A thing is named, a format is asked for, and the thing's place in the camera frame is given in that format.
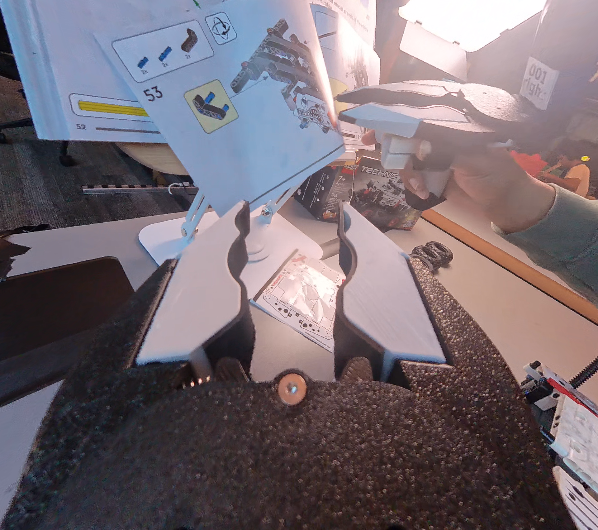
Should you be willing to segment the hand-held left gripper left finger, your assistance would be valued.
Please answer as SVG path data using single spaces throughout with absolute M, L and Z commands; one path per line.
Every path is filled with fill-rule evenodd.
M 209 366 L 204 348 L 241 317 L 247 292 L 249 205 L 241 201 L 182 251 L 151 317 L 138 365 L 189 362 Z

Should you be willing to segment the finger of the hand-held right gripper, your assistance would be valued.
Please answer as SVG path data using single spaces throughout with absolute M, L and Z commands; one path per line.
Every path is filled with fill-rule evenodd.
M 424 119 L 424 107 L 366 103 L 339 112 L 338 118 L 377 133 L 410 139 Z
M 462 85 L 441 80 L 410 80 L 369 85 L 347 90 L 335 97 L 340 103 L 364 105 L 408 105 L 413 107 L 448 106 L 464 109 Z

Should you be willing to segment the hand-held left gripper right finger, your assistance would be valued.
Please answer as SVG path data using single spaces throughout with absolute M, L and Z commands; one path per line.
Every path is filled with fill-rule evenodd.
M 336 301 L 336 378 L 356 357 L 370 362 L 380 382 L 405 382 L 403 361 L 447 364 L 410 257 L 348 202 L 340 205 L 338 235 L 346 279 Z

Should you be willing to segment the instruction booklet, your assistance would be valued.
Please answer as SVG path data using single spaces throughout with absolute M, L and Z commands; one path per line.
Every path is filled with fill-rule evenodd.
M 311 0 L 1 0 L 40 139 L 167 143 L 219 215 L 345 150 Z

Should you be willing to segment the white toy brick truck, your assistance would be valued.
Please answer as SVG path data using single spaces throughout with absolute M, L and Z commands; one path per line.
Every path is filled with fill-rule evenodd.
M 524 368 L 521 389 L 554 461 L 557 488 L 577 529 L 597 529 L 597 404 L 579 388 L 597 358 L 570 381 L 539 361 Z

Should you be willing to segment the person's right forearm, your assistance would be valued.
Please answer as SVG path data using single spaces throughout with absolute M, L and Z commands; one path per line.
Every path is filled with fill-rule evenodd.
M 557 185 L 554 189 L 553 206 L 535 225 L 515 233 L 492 229 L 597 304 L 597 202 Z

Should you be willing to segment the grey desk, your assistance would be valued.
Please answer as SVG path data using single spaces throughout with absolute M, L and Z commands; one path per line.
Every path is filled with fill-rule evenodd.
M 318 222 L 295 202 L 287 203 L 281 215 L 318 244 L 336 238 L 336 226 Z M 119 259 L 133 289 L 157 268 L 141 246 L 138 234 L 144 227 L 183 217 L 176 212 L 152 217 L 64 227 L 17 235 L 13 243 L 29 247 L 14 260 L 10 276 L 21 275 L 99 257 Z M 428 241 L 438 241 L 454 254 L 450 267 L 437 279 L 479 323 L 495 344 L 517 380 L 523 367 L 539 360 L 570 379 L 597 356 L 597 325 L 581 317 L 508 270 L 495 264 L 438 227 L 421 220 L 412 231 L 388 236 L 405 251 Z M 317 379 L 326 379 L 332 364 L 330 354 L 304 340 L 296 332 L 275 331 L 263 313 L 258 314 L 258 346 L 266 338 L 276 339 L 278 351 L 260 355 L 257 377 L 271 379 L 282 370 L 282 362 L 306 363 Z M 1 519 L 11 503 L 35 434 L 62 381 L 1 407 Z

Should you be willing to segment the black desk mat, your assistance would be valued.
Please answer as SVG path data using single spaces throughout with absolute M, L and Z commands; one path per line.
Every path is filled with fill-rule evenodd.
M 63 379 L 132 295 L 115 257 L 2 280 L 1 406 Z

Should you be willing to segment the person's right hand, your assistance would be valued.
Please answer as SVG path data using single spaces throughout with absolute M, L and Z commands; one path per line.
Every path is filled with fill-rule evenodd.
M 452 162 L 452 186 L 462 190 L 504 233 L 527 230 L 543 220 L 556 189 L 527 174 L 504 147 L 461 152 Z

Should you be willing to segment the red chair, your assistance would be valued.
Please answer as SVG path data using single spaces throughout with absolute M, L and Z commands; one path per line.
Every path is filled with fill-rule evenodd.
M 537 178 L 548 167 L 548 163 L 543 160 L 539 153 L 527 154 L 511 150 L 510 154 L 519 167 L 534 178 Z

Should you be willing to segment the toy truck cardboard box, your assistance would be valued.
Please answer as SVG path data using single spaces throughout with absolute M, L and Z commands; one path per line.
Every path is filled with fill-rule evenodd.
M 410 207 L 397 172 L 381 166 L 377 151 L 359 150 L 310 175 L 295 200 L 319 221 L 337 222 L 341 202 L 381 230 L 411 230 L 421 212 Z

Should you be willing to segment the white book stand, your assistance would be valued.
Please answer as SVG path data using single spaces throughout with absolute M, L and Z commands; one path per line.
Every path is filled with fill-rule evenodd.
M 175 153 L 166 144 L 118 143 L 126 154 L 143 165 L 153 169 L 154 176 L 160 173 L 187 174 Z M 297 227 L 284 218 L 278 210 L 290 198 L 291 190 L 273 202 L 254 210 L 250 214 L 250 234 L 246 238 L 249 261 L 241 278 L 248 295 L 252 298 L 258 290 L 298 250 L 305 256 L 323 260 L 324 251 Z M 179 218 L 151 224 L 139 232 L 139 240 L 145 250 L 161 265 L 164 260 L 176 257 L 190 242 L 183 236 L 184 230 L 196 227 L 204 232 L 218 220 L 215 212 L 205 210 L 201 219 L 196 215 L 196 200 L 191 204 L 185 219 Z

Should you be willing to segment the white sticker sheet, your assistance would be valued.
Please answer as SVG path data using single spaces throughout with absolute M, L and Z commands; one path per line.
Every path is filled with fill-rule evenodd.
M 344 281 L 344 274 L 295 250 L 251 302 L 333 352 L 337 293 Z

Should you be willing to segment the white table with wood edge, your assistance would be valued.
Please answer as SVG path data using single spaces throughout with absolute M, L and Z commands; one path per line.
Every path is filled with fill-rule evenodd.
M 597 324 L 597 307 L 554 273 L 534 264 L 519 248 L 497 236 L 474 208 L 447 203 L 423 212 L 423 219 L 508 270 L 581 317 Z

